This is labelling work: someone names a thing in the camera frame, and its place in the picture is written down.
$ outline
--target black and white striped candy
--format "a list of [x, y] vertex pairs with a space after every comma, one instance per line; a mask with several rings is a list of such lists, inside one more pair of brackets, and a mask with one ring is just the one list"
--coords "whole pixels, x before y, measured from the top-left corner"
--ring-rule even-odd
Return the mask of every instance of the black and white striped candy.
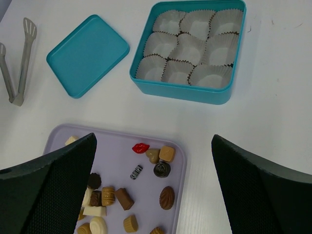
[[130, 178], [131, 179], [136, 179], [138, 177], [138, 175], [141, 173], [142, 170], [143, 170], [143, 167], [140, 166], [140, 165], [137, 165], [135, 170], [132, 172]]

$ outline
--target purple tray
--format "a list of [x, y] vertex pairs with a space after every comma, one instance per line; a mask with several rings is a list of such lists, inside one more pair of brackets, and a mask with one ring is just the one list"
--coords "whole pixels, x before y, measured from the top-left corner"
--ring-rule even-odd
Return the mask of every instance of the purple tray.
[[[102, 186], [126, 188], [135, 201], [128, 211], [123, 210], [117, 199], [112, 206], [106, 208], [107, 216], [103, 218], [108, 234], [126, 233], [123, 220], [132, 214], [136, 215], [139, 225], [137, 234], [149, 234], [158, 226], [167, 234], [175, 234], [187, 163], [181, 148], [166, 140], [64, 124], [51, 132], [44, 154], [64, 147], [65, 141], [72, 135], [83, 137], [88, 133], [95, 133], [97, 137], [97, 152], [91, 172], [101, 175]], [[138, 155], [132, 151], [132, 147], [140, 142], [149, 144], [150, 148], [161, 148], [164, 145], [175, 148], [175, 159], [170, 163], [171, 172], [167, 178], [156, 177], [153, 172], [154, 164], [149, 162], [146, 155]], [[132, 180], [130, 175], [138, 164], [143, 170], [136, 180]], [[166, 186], [171, 186], [175, 191], [175, 203], [168, 211], [159, 205], [159, 195]], [[76, 228], [89, 222], [91, 218], [86, 216], [78, 221]]]

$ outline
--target rectangular brown chocolate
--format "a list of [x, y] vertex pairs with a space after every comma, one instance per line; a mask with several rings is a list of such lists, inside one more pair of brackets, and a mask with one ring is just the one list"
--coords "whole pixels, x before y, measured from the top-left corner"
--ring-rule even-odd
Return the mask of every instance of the rectangular brown chocolate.
[[129, 210], [133, 204], [135, 203], [129, 194], [127, 193], [127, 190], [125, 188], [120, 188], [115, 191], [115, 196], [117, 197], [119, 203], [123, 207], [125, 211]]
[[90, 206], [102, 206], [102, 192], [93, 191], [90, 198]]

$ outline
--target tray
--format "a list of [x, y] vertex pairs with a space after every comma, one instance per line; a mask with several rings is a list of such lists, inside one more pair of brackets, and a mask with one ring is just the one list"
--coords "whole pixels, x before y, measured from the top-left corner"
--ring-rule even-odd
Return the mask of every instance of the tray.
[[98, 15], [82, 22], [47, 56], [69, 96], [80, 98], [128, 53], [127, 42]]
[[[162, 139], [64, 124], [51, 132], [44, 154], [64, 147], [65, 141], [72, 135], [82, 137], [91, 132], [97, 137], [97, 152], [91, 172], [101, 175], [102, 186], [126, 188], [135, 201], [128, 211], [124, 211], [117, 200], [107, 207], [107, 216], [103, 218], [108, 234], [126, 233], [123, 220], [132, 214], [136, 215], [138, 221], [137, 234], [148, 234], [157, 226], [162, 227], [167, 234], [175, 234], [187, 164], [182, 149]], [[140, 142], [150, 144], [150, 148], [161, 148], [163, 145], [175, 147], [175, 159], [170, 163], [171, 172], [167, 178], [156, 177], [153, 172], [154, 164], [149, 162], [146, 155], [138, 155], [132, 151], [132, 147]], [[143, 170], [136, 180], [132, 180], [130, 175], [138, 164]], [[159, 195], [166, 186], [171, 186], [175, 191], [174, 206], [168, 211], [159, 205]], [[76, 228], [90, 219], [90, 216], [86, 216], [78, 221]]]
[[[146, 41], [148, 40], [148, 37], [153, 32], [153, 24], [160, 14], [170, 10], [177, 10], [188, 13], [195, 10], [221, 11], [226, 9], [238, 9], [243, 11], [242, 24], [239, 32], [237, 51], [233, 63], [232, 75], [230, 82], [227, 86], [225, 86], [224, 88], [215, 89], [209, 87], [200, 87], [177, 83], [165, 83], [136, 78], [136, 72], [139, 63], [143, 59], [144, 46], [146, 44]], [[210, 104], [223, 104], [227, 102], [232, 94], [235, 71], [238, 64], [238, 55], [242, 41], [242, 32], [244, 30], [246, 11], [246, 4], [242, 0], [164, 1], [157, 3], [152, 7], [150, 11], [141, 36], [141, 40], [136, 50], [135, 57], [133, 59], [133, 63], [130, 68], [130, 77], [132, 81], [143, 93], [149, 95], [177, 98]]]

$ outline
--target gray tongs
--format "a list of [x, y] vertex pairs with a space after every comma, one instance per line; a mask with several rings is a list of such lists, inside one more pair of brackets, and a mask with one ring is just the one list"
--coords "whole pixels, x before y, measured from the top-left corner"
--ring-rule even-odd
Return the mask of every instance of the gray tongs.
[[37, 27], [35, 24], [28, 18], [24, 18], [24, 31], [25, 31], [25, 44], [23, 50], [23, 56], [21, 58], [20, 65], [20, 74], [19, 74], [19, 88], [18, 93], [14, 93], [14, 89], [12, 86], [12, 80], [9, 74], [8, 67], [5, 62], [5, 46], [0, 42], [0, 68], [3, 74], [3, 79], [5, 83], [6, 90], [9, 94], [9, 101], [17, 106], [22, 106], [24, 102], [24, 93], [26, 87], [26, 78], [28, 72], [28, 65], [30, 59], [31, 47], [33, 45], [34, 39], [37, 36]]

